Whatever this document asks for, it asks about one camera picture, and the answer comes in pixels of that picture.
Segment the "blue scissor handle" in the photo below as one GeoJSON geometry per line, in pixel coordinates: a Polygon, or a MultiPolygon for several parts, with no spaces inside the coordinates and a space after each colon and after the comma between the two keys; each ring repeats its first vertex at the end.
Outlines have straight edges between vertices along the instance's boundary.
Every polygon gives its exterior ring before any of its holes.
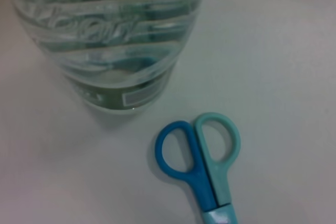
{"type": "Polygon", "coordinates": [[[202,155],[211,179],[217,203],[220,206],[231,203],[231,195],[227,181],[227,170],[237,158],[240,150],[240,136],[237,127],[229,118],[222,114],[205,113],[197,118],[195,122],[195,132],[198,136],[198,142],[201,146],[202,155]],[[228,156],[222,161],[216,162],[210,156],[202,130],[202,125],[207,121],[216,121],[220,123],[226,128],[230,135],[232,149],[228,156]]]}
{"type": "Polygon", "coordinates": [[[202,160],[197,139],[192,126],[184,121],[177,121],[167,125],[158,135],[155,143],[155,158],[157,164],[167,175],[187,182],[194,191],[195,197],[202,211],[207,212],[217,208],[214,193],[208,179],[205,166],[202,160]],[[179,172],[172,169],[164,160],[162,155],[163,142],[167,135],[176,129],[181,129],[186,138],[194,159],[194,167],[189,172],[179,172]]]}

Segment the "water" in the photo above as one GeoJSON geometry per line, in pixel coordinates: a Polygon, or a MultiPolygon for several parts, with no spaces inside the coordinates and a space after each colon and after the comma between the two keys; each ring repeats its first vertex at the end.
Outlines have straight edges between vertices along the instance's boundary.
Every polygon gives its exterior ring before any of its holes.
{"type": "Polygon", "coordinates": [[[201,0],[13,0],[44,54],[76,80],[124,88],[174,63],[201,0]]]}

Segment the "white table surface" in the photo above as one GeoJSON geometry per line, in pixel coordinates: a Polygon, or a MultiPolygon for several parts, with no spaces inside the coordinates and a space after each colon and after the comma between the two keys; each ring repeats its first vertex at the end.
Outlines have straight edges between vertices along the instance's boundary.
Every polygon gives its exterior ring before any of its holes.
{"type": "Polygon", "coordinates": [[[239,223],[335,223],[335,54],[336,0],[204,0],[163,96],[113,116],[81,102],[0,0],[0,223],[202,223],[152,148],[207,111],[241,133],[239,223]]]}

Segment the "scissors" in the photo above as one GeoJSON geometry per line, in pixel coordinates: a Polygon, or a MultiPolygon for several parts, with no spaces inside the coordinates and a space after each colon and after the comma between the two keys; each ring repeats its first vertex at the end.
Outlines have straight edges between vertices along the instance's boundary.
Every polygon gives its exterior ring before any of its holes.
{"type": "Polygon", "coordinates": [[[185,121],[177,121],[167,125],[156,139],[155,158],[163,172],[189,184],[206,224],[238,224],[231,204],[227,171],[237,158],[239,150],[240,136],[235,124],[224,115],[205,113],[197,118],[194,127],[185,121]],[[222,161],[214,161],[210,156],[202,130],[202,125],[207,121],[220,123],[230,135],[232,149],[222,161]],[[194,166],[188,172],[174,170],[163,158],[163,142],[167,135],[176,129],[184,131],[194,159],[194,166]]]}

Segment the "plastic water bottle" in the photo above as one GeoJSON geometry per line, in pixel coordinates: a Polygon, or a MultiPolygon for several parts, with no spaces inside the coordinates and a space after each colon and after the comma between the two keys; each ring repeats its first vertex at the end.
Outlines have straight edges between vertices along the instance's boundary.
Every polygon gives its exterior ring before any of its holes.
{"type": "Polygon", "coordinates": [[[12,0],[28,34],[89,104],[124,113],[164,89],[201,0],[12,0]]]}

